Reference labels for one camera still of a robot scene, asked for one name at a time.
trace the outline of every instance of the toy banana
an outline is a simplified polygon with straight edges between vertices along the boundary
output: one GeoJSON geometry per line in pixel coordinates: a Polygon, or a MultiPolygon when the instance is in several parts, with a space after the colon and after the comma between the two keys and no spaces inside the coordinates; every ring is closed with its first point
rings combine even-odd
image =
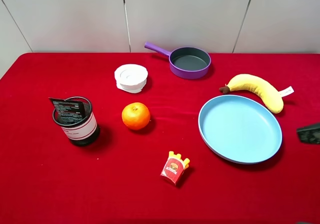
{"type": "Polygon", "coordinates": [[[265,106],[274,114],[280,113],[284,107],[284,102],[278,90],[264,79],[248,74],[234,76],[229,83],[219,88],[223,94],[235,90],[249,90],[258,95],[265,106]]]}

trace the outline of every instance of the frying pan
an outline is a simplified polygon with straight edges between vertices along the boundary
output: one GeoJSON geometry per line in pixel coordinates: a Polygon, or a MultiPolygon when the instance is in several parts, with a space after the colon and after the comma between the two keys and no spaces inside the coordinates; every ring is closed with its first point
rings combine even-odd
{"type": "Polygon", "coordinates": [[[169,57],[170,70],[184,79],[198,79],[204,76],[211,64],[208,53],[193,47],[182,47],[169,52],[152,43],[146,42],[145,48],[169,57]]]}

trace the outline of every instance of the black remote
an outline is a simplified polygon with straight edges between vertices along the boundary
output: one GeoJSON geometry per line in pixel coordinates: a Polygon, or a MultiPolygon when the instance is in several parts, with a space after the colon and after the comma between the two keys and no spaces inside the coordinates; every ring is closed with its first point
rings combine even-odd
{"type": "Polygon", "coordinates": [[[320,123],[298,128],[296,131],[301,142],[320,144],[320,123]]]}

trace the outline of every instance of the french fries box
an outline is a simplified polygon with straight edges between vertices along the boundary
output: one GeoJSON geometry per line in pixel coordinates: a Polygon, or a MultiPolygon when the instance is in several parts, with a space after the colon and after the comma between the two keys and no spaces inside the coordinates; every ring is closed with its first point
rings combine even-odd
{"type": "Polygon", "coordinates": [[[188,158],[182,161],[180,154],[174,155],[174,152],[170,151],[168,160],[164,165],[160,176],[176,185],[184,170],[189,167],[189,162],[190,160],[188,158]]]}

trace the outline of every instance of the white tag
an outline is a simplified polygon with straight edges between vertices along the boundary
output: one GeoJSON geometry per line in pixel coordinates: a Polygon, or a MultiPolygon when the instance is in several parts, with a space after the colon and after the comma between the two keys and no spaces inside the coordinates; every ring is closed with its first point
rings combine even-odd
{"type": "Polygon", "coordinates": [[[292,94],[294,92],[293,88],[290,86],[284,90],[279,91],[279,94],[281,97],[287,96],[289,94],[292,94]]]}

